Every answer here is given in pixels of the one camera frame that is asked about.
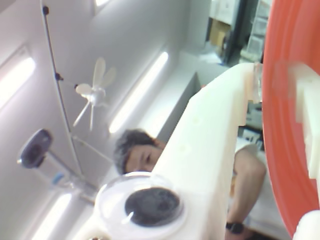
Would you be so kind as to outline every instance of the black watch strap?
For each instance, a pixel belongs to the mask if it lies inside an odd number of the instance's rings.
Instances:
[[[244,225],[242,223],[238,223],[238,222],[227,222],[225,225],[225,228],[230,230],[231,233],[233,234],[242,234],[244,231]]]

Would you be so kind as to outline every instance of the red circular part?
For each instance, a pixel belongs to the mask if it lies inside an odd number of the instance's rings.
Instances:
[[[296,123],[288,65],[305,63],[320,74],[320,1],[273,0],[265,40],[262,83],[263,133],[273,194],[291,236],[300,218],[319,209],[308,177],[303,130]]]

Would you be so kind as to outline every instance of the clear plastic dome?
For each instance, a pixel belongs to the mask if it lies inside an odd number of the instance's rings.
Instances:
[[[185,205],[173,185],[149,172],[128,173],[104,185],[94,214],[116,240],[162,240],[186,220]]]

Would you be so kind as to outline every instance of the ceiling fan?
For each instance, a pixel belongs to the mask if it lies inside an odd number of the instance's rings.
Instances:
[[[99,57],[96,60],[94,67],[92,87],[87,83],[76,85],[76,93],[87,99],[87,103],[74,121],[74,127],[79,123],[86,110],[91,105],[90,131],[92,131],[95,107],[107,107],[109,105],[105,88],[115,80],[117,70],[115,67],[111,67],[106,74],[105,72],[106,61],[102,57]]]

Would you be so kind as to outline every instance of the white robot part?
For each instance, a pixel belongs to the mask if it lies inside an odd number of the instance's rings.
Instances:
[[[189,100],[152,171],[174,185],[187,209],[184,224],[163,239],[224,239],[238,126],[246,124],[248,100],[258,90],[254,66],[230,68]],[[90,218],[74,239],[101,234],[94,222]]]
[[[292,67],[290,73],[296,84],[296,120],[303,125],[309,177],[317,179],[318,182],[320,180],[320,76],[304,64]]]
[[[303,125],[307,169],[309,177],[316,179],[320,196],[320,76],[305,64],[292,67],[290,73],[296,86],[296,120]],[[293,240],[320,239],[319,223],[319,210],[306,213]]]

